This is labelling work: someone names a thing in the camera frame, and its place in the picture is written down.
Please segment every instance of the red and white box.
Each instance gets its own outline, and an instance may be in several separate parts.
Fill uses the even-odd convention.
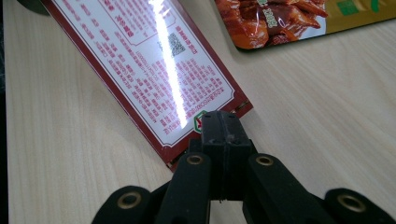
[[[200,117],[252,104],[176,0],[42,0],[172,169]]]

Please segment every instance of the wooden table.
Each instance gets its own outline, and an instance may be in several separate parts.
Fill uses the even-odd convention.
[[[354,189],[396,217],[395,20],[241,52],[212,1],[181,3],[254,104],[260,152],[319,197]],[[114,190],[170,180],[54,19],[17,1],[4,17],[11,223],[89,223]],[[245,223],[241,203],[213,202],[211,223]]]

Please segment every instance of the snack bag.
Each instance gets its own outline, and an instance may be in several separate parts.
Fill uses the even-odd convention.
[[[215,0],[233,43],[258,49],[396,18],[395,0]]]

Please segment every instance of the label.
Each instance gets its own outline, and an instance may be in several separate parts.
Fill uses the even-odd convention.
[[[222,108],[234,89],[197,36],[163,0],[52,1],[164,146]]]

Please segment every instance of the table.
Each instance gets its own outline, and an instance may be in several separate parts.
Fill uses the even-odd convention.
[[[260,152],[319,197],[353,189],[396,217],[395,20],[243,52],[212,1],[180,2],[254,104]],[[88,223],[114,190],[170,180],[54,19],[17,1],[4,17],[11,223]],[[212,202],[211,223],[245,223],[241,203]]]

